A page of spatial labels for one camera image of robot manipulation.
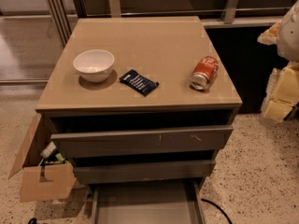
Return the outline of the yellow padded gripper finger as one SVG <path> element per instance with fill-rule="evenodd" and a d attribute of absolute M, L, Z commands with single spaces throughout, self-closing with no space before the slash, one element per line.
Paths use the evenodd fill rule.
<path fill-rule="evenodd" d="M 299 104 L 299 62 L 289 62 L 282 70 L 274 68 L 261 106 L 263 122 L 289 119 Z"/>
<path fill-rule="evenodd" d="M 279 32 L 280 24 L 281 24 L 280 21 L 273 24 L 270 28 L 268 28 L 267 30 L 265 30 L 263 33 L 259 35 L 257 41 L 267 46 L 276 45 L 276 43 L 278 42 L 278 32 Z"/>

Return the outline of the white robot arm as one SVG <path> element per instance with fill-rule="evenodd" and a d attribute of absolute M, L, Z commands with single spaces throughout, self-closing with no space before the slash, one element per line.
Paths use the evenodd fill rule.
<path fill-rule="evenodd" d="M 299 1 L 281 21 L 260 34 L 258 42 L 276 45 L 278 55 L 288 61 L 283 69 L 273 69 L 261 106 L 261 123 L 276 125 L 299 109 Z"/>

